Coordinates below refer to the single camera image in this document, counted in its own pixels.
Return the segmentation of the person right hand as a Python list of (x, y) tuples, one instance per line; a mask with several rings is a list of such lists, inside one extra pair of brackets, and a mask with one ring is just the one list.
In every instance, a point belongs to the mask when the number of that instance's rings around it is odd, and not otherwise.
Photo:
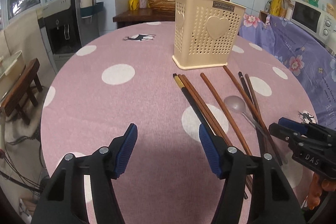
[(335, 181), (329, 181), (313, 173), (312, 181), (307, 195), (307, 207), (313, 210), (321, 201), (322, 192), (334, 192), (336, 188)]

